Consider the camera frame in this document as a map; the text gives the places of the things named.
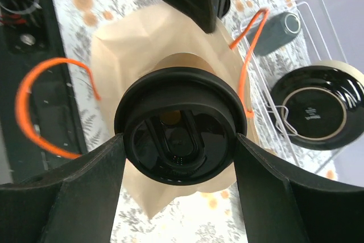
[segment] orange handle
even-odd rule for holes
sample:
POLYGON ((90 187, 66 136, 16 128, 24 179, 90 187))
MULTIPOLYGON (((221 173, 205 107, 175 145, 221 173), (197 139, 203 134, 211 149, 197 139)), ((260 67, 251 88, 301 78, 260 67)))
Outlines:
POLYGON ((31 93, 30 90, 31 90, 31 87, 33 86, 33 83, 35 82, 35 80, 46 69, 49 69, 55 65, 64 64, 64 63, 78 65, 79 67, 86 69, 86 71, 90 77, 90 81, 91 81, 91 84, 92 84, 92 87, 94 90, 95 98, 96 98, 96 100, 100 100, 100 96, 97 93, 96 88, 95 88, 95 84, 93 81, 91 71, 85 64, 83 64, 79 61, 75 61, 73 59, 67 59, 67 58, 49 59, 49 60, 41 62, 40 64, 35 66, 20 83, 18 92, 16 94, 16 98, 15 98, 15 118, 16 118, 16 122, 18 123, 18 125, 19 125, 20 129, 22 130, 22 132, 24 133, 24 135, 27 138, 29 138, 31 141, 33 141, 33 143, 37 144, 41 148, 43 148, 57 156, 62 156, 67 159, 75 159, 75 158, 78 158, 80 155, 71 153, 71 152, 68 152, 67 150, 59 148, 59 147, 51 144, 50 142, 48 142, 41 136, 39 136, 34 129, 34 126, 31 122, 30 114, 29 114, 29 96, 31 93))
POLYGON ((240 80, 239 80, 239 87, 238 87, 238 95, 239 98, 241 100, 241 103, 243 104, 244 107, 244 111, 245 111, 245 115, 247 118, 253 118, 254 117, 254 112, 251 110, 247 110, 245 107, 245 103, 244 103, 244 87, 245 87, 245 81, 246 81, 246 76, 247 76, 247 67, 249 65, 249 62, 251 60, 251 56, 253 55, 253 51, 254 48, 258 42, 258 39, 260 37, 260 35, 262 34, 262 30, 264 25, 267 22, 268 16, 269 16, 269 9, 260 9, 252 18, 252 20, 250 21, 250 23, 248 24, 248 26, 245 28, 245 30, 239 35, 239 37, 237 37, 229 46, 230 49, 234 49, 239 43, 240 41, 244 38, 244 36, 248 33, 248 31, 251 29, 251 26, 254 24, 254 22, 259 18, 259 16, 261 14, 264 14, 263 19, 261 21, 261 23, 259 24, 257 33, 254 36, 253 41, 250 44, 250 48, 245 56, 245 61, 244 61, 244 65, 240 74, 240 80))

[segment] floral pattern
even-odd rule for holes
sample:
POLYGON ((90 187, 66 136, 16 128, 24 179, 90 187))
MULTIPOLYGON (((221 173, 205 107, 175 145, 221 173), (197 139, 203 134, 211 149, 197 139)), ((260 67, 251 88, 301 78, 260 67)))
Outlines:
MULTIPOLYGON (((121 19, 134 10, 158 3, 160 0, 54 0, 60 31, 67 56, 89 65, 90 45, 93 32, 103 24, 121 19)), ((233 5, 223 22, 233 33, 241 29, 241 22, 251 18, 260 7, 277 8, 292 5, 291 0, 232 0, 233 5)), ((277 77, 299 66, 284 53, 270 55, 259 63, 269 85, 277 77)), ((295 52, 295 56, 305 58, 305 49, 295 52)), ((92 88, 85 71, 70 65, 73 88, 80 111, 82 127, 87 147, 93 150, 110 136, 102 120, 100 110, 93 97, 92 88)), ((250 70, 252 97, 259 93, 254 70, 250 70)), ((264 102, 253 100, 257 112, 264 102)), ((275 145, 280 138, 274 128, 266 128, 264 117, 257 115, 256 124, 265 147, 272 148, 278 155, 285 157, 286 147, 275 145)), ((325 159, 313 152, 297 151, 300 162, 308 160, 320 164, 325 159)), ((330 179, 335 179, 334 167, 325 170, 330 179)), ((121 189, 115 216, 111 242, 196 242, 222 243, 247 242, 241 205, 236 184, 221 193, 195 193, 178 197, 152 220, 149 220, 125 189, 121 189)))

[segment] dish rack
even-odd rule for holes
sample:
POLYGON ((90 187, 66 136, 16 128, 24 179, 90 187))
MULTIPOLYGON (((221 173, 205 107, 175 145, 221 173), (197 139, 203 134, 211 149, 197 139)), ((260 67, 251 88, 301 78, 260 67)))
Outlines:
MULTIPOLYGON (((289 140, 285 129, 291 127, 287 122, 288 109, 274 105, 270 89, 285 74, 300 67, 311 65, 320 60, 339 60, 347 63, 337 34, 332 25, 323 0, 292 0, 284 6, 269 7, 270 17, 289 11, 299 15, 302 31, 289 44, 267 56, 255 56, 251 59, 248 72, 251 82, 251 97, 255 113, 255 125, 260 145, 274 150, 277 155, 307 171, 321 174, 322 170, 337 157, 343 149, 315 151, 296 146, 289 140), (278 114, 284 108, 283 119, 278 114), (276 118, 275 124, 270 114, 276 118)), ((251 18, 243 20, 239 30, 232 33, 235 39, 248 25, 251 18)), ((245 56, 249 43, 246 38, 240 43, 239 51, 245 56)))

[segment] paper bag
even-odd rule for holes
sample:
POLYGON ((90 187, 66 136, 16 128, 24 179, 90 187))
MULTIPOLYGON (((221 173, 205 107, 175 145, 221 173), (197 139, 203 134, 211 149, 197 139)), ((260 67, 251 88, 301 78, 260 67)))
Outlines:
MULTIPOLYGON (((214 73, 236 91, 243 61, 238 50, 230 50, 231 42, 221 21, 214 33, 206 34, 193 20, 165 3, 138 10, 97 30, 92 41, 91 69, 110 133, 114 134, 114 116, 123 94, 151 71, 181 65, 198 67, 214 73)), ((248 78, 245 87, 245 104, 251 109, 248 78)), ((248 123, 248 138, 258 142, 254 120, 248 123)), ((235 181, 231 164, 205 183, 170 186, 146 177, 127 161, 123 186, 152 218, 178 196, 224 190, 235 181)))

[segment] gray surface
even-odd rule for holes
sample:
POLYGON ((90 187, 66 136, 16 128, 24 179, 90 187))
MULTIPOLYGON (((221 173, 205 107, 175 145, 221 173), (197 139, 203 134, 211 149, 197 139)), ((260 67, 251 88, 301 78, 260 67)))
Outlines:
MULTIPOLYGON (((364 71, 363 0, 324 0, 349 64, 364 71)), ((339 180, 364 186, 364 138, 335 160, 339 180)))
POLYGON ((5 144, 2 136, 2 129, 0 124, 0 184, 12 182, 13 179, 10 175, 10 166, 7 161, 5 144))

